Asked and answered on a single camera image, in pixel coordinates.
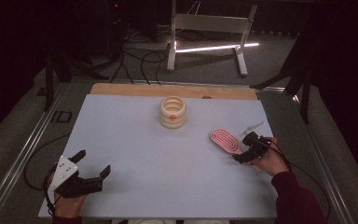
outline cable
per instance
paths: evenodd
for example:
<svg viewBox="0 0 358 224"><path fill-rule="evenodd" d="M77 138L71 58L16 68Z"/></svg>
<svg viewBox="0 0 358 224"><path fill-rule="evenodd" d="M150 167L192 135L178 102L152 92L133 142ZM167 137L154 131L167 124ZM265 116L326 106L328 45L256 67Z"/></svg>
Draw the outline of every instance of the cable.
<svg viewBox="0 0 358 224"><path fill-rule="evenodd" d="M27 179L27 169L28 169L28 165L29 165L31 159L34 157L34 155L36 155L36 153L37 153L38 151L40 151L40 149L42 149L42 148L48 146L49 144L51 144L51 143L53 143L53 142L56 142L56 141L58 141L58 140L61 140L61 139L63 139L64 137L69 136L69 134L71 134L71 133L66 133L66 134L64 134L64 135L62 135L62 136L59 136L59 137L57 137L57 138L54 138L54 139L52 139L52 140L46 142L45 144L43 144L42 146L40 146L40 147L38 147L37 149L34 150L34 152L31 154L30 158L28 159L28 161L25 163L24 170L22 171L23 179L24 179L24 181L25 181L25 184L26 184L28 187L30 187L31 189L39 190L39 191L42 191L42 190L43 190L43 189L41 189L41 188L39 188L39 187L35 187L34 185L32 185L32 184L28 181L28 179Z"/></svg>

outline aluminum rail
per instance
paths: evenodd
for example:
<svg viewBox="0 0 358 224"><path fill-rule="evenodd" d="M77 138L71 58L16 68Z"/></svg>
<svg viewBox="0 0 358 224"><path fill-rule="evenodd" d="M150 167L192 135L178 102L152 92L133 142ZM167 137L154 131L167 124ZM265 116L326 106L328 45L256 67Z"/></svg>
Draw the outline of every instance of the aluminum rail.
<svg viewBox="0 0 358 224"><path fill-rule="evenodd" d="M10 168L7 170L5 177L2 179L2 182L0 184L0 211L4 206L10 192L13 190L14 186L16 185L17 180L21 176L22 170L24 169L26 162L31 157L37 143L39 142L42 134L46 130L48 123L54 114L55 108L57 107L62 97L62 94L66 90L67 86L68 86L67 83L60 84L54 97L56 100L51 105L49 111L44 112L42 117L36 123L36 126L34 127L31 135L26 141L21 152L19 153L19 156L12 163Z"/></svg>

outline white stand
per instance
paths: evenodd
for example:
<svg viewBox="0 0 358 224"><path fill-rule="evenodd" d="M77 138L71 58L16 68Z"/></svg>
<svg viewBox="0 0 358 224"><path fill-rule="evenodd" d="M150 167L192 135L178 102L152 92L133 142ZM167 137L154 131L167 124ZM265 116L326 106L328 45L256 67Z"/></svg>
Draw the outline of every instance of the white stand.
<svg viewBox="0 0 358 224"><path fill-rule="evenodd" d="M168 55L167 70L170 72L174 70L176 53L176 29L242 33L240 44L234 48L236 51L241 75L246 77L248 75L248 71L246 69L246 64L243 57L243 48L249 36L256 9L257 5L252 5L248 18L188 15L176 13L176 0L172 0L171 44L170 52Z"/></svg>

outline wire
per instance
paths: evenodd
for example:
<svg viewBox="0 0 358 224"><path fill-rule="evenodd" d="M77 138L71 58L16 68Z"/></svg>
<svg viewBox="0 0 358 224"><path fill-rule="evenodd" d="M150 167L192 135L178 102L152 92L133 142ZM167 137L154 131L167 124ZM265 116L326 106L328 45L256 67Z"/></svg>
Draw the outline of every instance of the wire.
<svg viewBox="0 0 358 224"><path fill-rule="evenodd" d="M330 204L330 199L326 193L326 191L324 190L324 188L322 187L322 185L310 174L308 173L307 171L305 171L304 169L300 168L298 165L290 162L289 160L286 159L286 157L284 156L283 152L279 149L278 147L278 144L276 144L275 142L273 141L270 141L276 148L274 147L271 147L271 146L268 146L266 144L263 144L259 141L257 141L258 144L261 144L263 145L264 147L268 147L269 149L271 149L272 151L274 151L275 153L277 153L278 155L280 155L283 159L283 161L286 163L286 164L289 164L288 168L290 171L292 171L292 168L290 167L290 165L293 165L294 167L296 167L298 170L300 170L303 174L305 174L308 178L310 178L318 187L319 189L322 191L322 193L324 194L324 197L327 201L327 215L326 215L326 218L329 219L330 217L330 213L331 213L331 204Z"/></svg>
<svg viewBox="0 0 358 224"><path fill-rule="evenodd" d="M42 190L43 190L43 189L41 189L41 188L39 188L39 187L35 187L34 185L32 185L32 184L28 181L28 179L27 179L27 169L28 169L28 165L29 165L31 159L34 157L34 155L36 155L36 153L37 153L38 151L40 151L42 148L44 148L44 147L50 145L50 144L53 143L53 142L56 142L56 141L58 141L58 140L61 140L61 139L63 139L64 137L69 136L69 134L71 134L71 133L66 133L66 134L64 134L64 135L62 135L62 136L59 136L59 137L57 137L57 138L54 138L54 139L52 139L52 140L46 142L45 144L43 144L42 146L40 146L40 147L38 147L37 149L34 150L34 152L31 154L30 158L28 159L28 161L25 163L24 170L22 171L23 179L24 179L24 181L25 181L25 184L26 184L28 187L30 187L31 189L39 190L39 191L42 191Z"/></svg>

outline hand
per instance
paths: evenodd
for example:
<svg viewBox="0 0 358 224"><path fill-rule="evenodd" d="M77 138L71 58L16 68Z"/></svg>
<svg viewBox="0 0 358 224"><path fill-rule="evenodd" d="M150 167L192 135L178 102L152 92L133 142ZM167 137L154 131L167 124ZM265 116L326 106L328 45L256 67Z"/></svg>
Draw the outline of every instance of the hand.
<svg viewBox="0 0 358 224"><path fill-rule="evenodd" d="M275 176L281 172L289 171L289 168L287 168L286 164L284 163L282 156L278 155L278 139L274 137L267 137L267 139L273 142L270 144L270 146L275 148L277 151L270 149L262 158L252 160L250 163L272 176Z"/></svg>
<svg viewBox="0 0 358 224"><path fill-rule="evenodd" d="M79 217L83 202L86 200L87 195L81 195L76 198L63 198L59 193L54 191L54 201L56 217Z"/></svg>

